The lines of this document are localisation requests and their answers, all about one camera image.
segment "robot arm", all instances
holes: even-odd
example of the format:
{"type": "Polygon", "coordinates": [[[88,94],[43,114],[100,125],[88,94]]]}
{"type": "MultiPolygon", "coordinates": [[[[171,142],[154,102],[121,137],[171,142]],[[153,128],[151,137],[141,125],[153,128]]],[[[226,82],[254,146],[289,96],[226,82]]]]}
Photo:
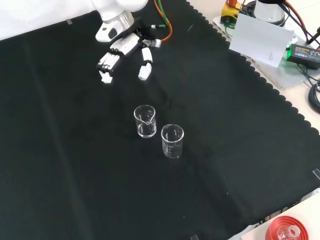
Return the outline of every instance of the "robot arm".
{"type": "Polygon", "coordinates": [[[102,18],[95,38],[108,43],[128,30],[135,22],[131,12],[144,8],[148,0],[91,0],[102,18]]]}

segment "yellow device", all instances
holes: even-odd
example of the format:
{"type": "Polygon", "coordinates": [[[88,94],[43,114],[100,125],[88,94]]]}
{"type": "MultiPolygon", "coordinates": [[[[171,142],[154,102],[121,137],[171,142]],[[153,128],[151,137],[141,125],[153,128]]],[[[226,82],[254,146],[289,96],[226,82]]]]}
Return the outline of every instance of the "yellow device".
{"type": "MultiPolygon", "coordinates": [[[[236,5],[234,6],[237,9],[241,9],[242,4],[237,2],[236,5]]],[[[235,9],[233,7],[229,7],[227,3],[224,4],[222,8],[222,13],[221,13],[221,22],[225,23],[228,21],[229,23],[235,24],[238,19],[239,15],[239,10],[235,9]]]]}

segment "black cloth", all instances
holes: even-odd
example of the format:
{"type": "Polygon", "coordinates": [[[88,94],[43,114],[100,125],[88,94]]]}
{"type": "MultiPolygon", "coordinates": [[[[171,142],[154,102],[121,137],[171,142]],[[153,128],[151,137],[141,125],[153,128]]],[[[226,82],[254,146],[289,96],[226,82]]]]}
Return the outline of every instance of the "black cloth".
{"type": "MultiPolygon", "coordinates": [[[[0,43],[0,239],[225,240],[319,185],[319,132],[188,3],[163,6],[173,36],[147,81],[137,50],[101,82],[97,12],[0,43]],[[165,124],[184,129],[180,159],[165,124]]],[[[153,1],[136,15],[162,23],[153,1]]]]}

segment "glass beaker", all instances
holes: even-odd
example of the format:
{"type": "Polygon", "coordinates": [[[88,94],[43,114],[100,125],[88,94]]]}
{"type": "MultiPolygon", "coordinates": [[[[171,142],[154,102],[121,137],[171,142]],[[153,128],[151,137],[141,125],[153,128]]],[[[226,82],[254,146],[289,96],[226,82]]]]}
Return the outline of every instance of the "glass beaker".
{"type": "Polygon", "coordinates": [[[179,125],[167,124],[162,128],[162,150],[167,158],[176,159],[182,155],[184,135],[179,125]]]}
{"type": "Polygon", "coordinates": [[[134,118],[138,134],[143,138],[151,138],[157,132],[156,110],[150,105],[140,105],[134,110],[134,118]]]}

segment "orange cable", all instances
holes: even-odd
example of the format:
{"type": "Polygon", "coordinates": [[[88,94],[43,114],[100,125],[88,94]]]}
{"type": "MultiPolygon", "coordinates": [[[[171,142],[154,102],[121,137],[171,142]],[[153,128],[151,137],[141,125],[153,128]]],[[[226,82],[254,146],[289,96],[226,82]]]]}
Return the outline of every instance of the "orange cable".
{"type": "MultiPolygon", "coordinates": [[[[165,17],[164,17],[164,15],[162,14],[160,8],[158,7],[157,0],[154,0],[154,5],[155,5],[156,9],[158,10],[158,13],[161,15],[161,17],[162,17],[163,19],[165,19],[165,17]]],[[[172,33],[173,33],[173,28],[172,28],[172,26],[171,26],[171,23],[170,23],[169,19],[167,19],[167,21],[168,21],[170,33],[169,33],[169,35],[168,35],[166,38],[164,38],[164,39],[161,40],[162,42],[165,42],[165,41],[167,41],[169,38],[171,38],[172,33]]]]}
{"type": "MultiPolygon", "coordinates": [[[[288,0],[285,1],[285,4],[294,12],[294,14],[296,15],[296,17],[299,19],[302,27],[304,27],[304,29],[307,29],[304,21],[302,20],[301,16],[300,16],[299,13],[297,12],[297,10],[295,10],[295,8],[288,2],[288,0]]],[[[305,31],[303,31],[303,33],[304,33],[304,35],[305,35],[305,37],[306,37],[306,40],[308,41],[308,40],[309,40],[309,39],[308,39],[308,34],[307,34],[305,31]]]]}

